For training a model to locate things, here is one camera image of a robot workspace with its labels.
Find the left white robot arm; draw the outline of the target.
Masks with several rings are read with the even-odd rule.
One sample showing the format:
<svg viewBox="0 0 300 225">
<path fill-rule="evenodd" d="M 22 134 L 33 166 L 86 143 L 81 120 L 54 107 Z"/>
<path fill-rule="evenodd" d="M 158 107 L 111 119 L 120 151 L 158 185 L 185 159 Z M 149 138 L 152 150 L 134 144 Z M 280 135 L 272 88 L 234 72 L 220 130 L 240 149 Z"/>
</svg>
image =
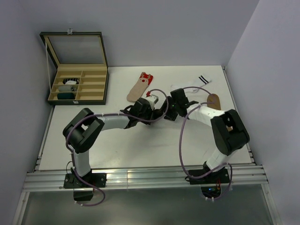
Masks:
<svg viewBox="0 0 300 225">
<path fill-rule="evenodd" d="M 138 99 L 129 110 L 121 110 L 116 115 L 95 116 L 89 108 L 82 109 L 63 129 L 67 147 L 72 152 L 72 161 L 77 171 L 75 183 L 86 187 L 91 183 L 89 149 L 101 131 L 109 129 L 128 129 L 138 122 L 150 124 L 157 96 Z"/>
</svg>

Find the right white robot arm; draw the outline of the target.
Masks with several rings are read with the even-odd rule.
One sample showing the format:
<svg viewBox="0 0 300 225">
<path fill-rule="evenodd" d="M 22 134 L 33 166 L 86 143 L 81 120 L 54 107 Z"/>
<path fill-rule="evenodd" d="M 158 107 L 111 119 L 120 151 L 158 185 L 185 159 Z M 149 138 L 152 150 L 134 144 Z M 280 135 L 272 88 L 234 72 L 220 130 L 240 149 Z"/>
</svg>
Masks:
<svg viewBox="0 0 300 225">
<path fill-rule="evenodd" d="M 208 92 L 207 101 L 198 103 L 189 101 L 185 94 L 186 89 L 188 87 L 170 92 L 171 106 L 168 107 L 165 118 L 171 121 L 176 120 L 177 116 L 184 118 L 180 131 L 179 157 L 181 167 L 186 174 L 188 172 L 183 164 L 182 138 L 187 120 L 194 120 L 211 127 L 216 148 L 203 164 L 203 175 L 188 174 L 188 176 L 194 179 L 203 177 L 205 181 L 212 183 L 219 177 L 219 170 L 230 166 L 228 160 L 250 141 L 250 136 L 236 110 L 223 111 L 212 107 L 218 102 L 215 94 Z"/>
</svg>

